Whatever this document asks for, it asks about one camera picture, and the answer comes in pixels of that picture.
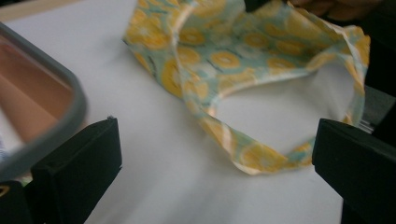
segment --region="fabric pouch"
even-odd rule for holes
[[[247,174],[311,164],[320,118],[361,121],[370,38],[280,0],[252,13],[243,0],[138,0],[123,41]],[[258,118],[266,140],[217,114],[225,96],[255,86],[277,99]]]

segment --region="yellow floral pattern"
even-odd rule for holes
[[[358,125],[370,38],[271,0],[254,13],[235,13],[239,0],[138,0],[123,40],[167,91],[182,99],[203,130],[237,168],[275,174],[311,164],[315,136],[281,154],[216,119],[222,97],[259,84],[315,74],[342,64],[354,95],[340,121]]]
[[[225,50],[213,53],[210,56],[210,59],[213,63],[222,68],[236,68],[240,65],[238,57]]]

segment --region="gray frame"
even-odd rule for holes
[[[51,153],[81,128],[87,112],[87,100],[78,79],[67,68],[2,22],[0,22],[0,35],[68,83],[74,93],[71,105],[57,124],[0,163],[0,181],[7,181],[29,172],[36,162]]]

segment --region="white surface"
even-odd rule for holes
[[[287,154],[315,136],[318,121],[342,120],[353,98],[353,78],[340,63],[314,75],[270,83],[224,98],[217,118]]]
[[[240,172],[144,71],[121,41],[134,4],[83,0],[6,23],[79,78],[89,123],[119,121],[123,168],[86,223],[338,224],[342,199],[312,166]]]

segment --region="mirror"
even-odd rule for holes
[[[27,173],[82,128],[86,113],[77,78],[3,23],[0,112],[0,133],[10,138],[3,139],[9,155],[0,161],[0,181]]]

